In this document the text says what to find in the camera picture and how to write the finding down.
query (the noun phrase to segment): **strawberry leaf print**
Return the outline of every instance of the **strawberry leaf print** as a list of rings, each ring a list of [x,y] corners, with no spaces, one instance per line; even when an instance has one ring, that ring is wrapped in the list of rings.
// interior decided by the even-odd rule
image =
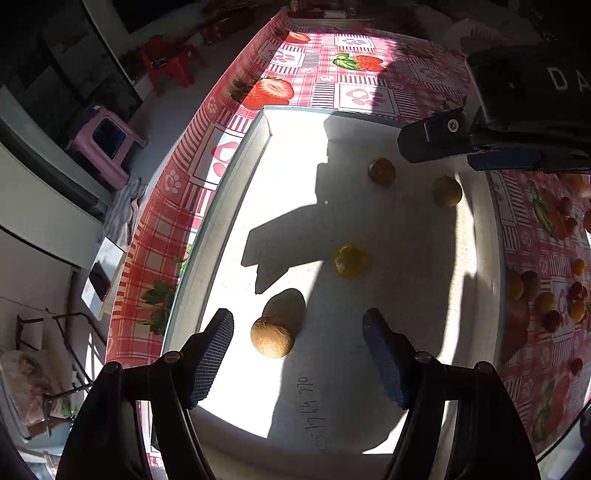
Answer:
[[[341,67],[342,69],[347,69],[347,70],[361,70],[359,68],[359,65],[357,65],[357,62],[354,61],[354,59],[334,59],[333,63],[337,66],[337,67]]]

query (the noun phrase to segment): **white tray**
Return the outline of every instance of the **white tray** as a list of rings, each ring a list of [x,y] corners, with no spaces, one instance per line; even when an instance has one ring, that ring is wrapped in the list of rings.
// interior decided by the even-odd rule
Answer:
[[[407,163],[398,133],[371,116],[265,108],[232,160],[164,345],[179,349],[220,307],[234,315],[226,357],[192,412],[225,480],[250,478],[248,469],[265,478],[261,468],[274,471],[269,478],[381,477],[404,418],[363,341],[368,308],[444,363],[495,361],[502,268],[489,180],[465,157]],[[397,168],[389,188],[367,175],[377,157]],[[433,181],[444,174],[462,184],[456,208],[433,202]],[[333,265],[348,243],[370,259],[367,272],[349,280]],[[269,308],[303,318],[284,359],[264,358],[251,344],[251,325]],[[438,462],[450,425],[453,409]],[[241,466],[228,467],[227,456]]]

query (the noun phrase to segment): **screw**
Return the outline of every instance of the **screw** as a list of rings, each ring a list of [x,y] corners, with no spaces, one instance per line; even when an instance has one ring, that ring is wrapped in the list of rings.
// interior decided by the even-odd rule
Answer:
[[[431,354],[427,352],[417,352],[417,354],[414,357],[421,364],[431,363],[431,360],[433,359]]]
[[[484,374],[491,374],[495,371],[489,362],[478,362],[478,370]]]
[[[180,360],[181,358],[181,354],[177,351],[171,351],[168,353],[165,353],[164,355],[164,361],[168,364],[173,364],[176,363]]]
[[[448,123],[447,123],[447,129],[451,132],[451,133],[456,133],[459,129],[460,129],[460,124],[459,122],[455,119],[452,118]]]
[[[117,368],[119,368],[119,364],[117,362],[109,362],[103,367],[103,372],[106,374],[111,374],[117,370]]]

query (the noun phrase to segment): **yellow fruit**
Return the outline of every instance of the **yellow fruit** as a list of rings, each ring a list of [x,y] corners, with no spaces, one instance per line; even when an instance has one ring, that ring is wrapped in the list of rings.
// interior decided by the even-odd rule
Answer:
[[[439,206],[453,207],[462,199],[462,187],[452,177],[438,177],[433,182],[433,198]]]
[[[569,316],[577,323],[583,320],[585,316],[585,304],[582,300],[573,300],[570,304]]]
[[[335,255],[335,267],[339,277],[353,278],[361,274],[368,266],[365,251],[354,245],[339,248]]]
[[[509,270],[505,276],[507,298],[519,300],[523,295],[523,281],[515,270]]]
[[[585,271],[585,262],[582,259],[578,258],[577,260],[573,261],[572,269],[573,274],[576,277],[583,275],[583,272]]]
[[[523,295],[528,300],[533,300],[540,292],[541,284],[539,275],[533,270],[526,270],[521,274],[523,282]]]
[[[554,310],[554,295],[551,291],[543,291],[535,298],[535,311],[540,315],[546,315],[550,310]]]

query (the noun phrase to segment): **red chair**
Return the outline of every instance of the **red chair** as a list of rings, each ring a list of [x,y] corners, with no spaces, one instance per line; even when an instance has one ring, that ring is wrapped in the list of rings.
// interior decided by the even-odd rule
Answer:
[[[156,95],[160,96],[163,93],[158,85],[158,77],[161,75],[167,74],[176,78],[184,88],[194,83],[189,67],[192,58],[197,59],[202,67],[207,66],[197,48],[193,45],[183,45],[182,39],[171,42],[165,40],[162,35],[155,35],[148,40],[142,47],[142,61]]]

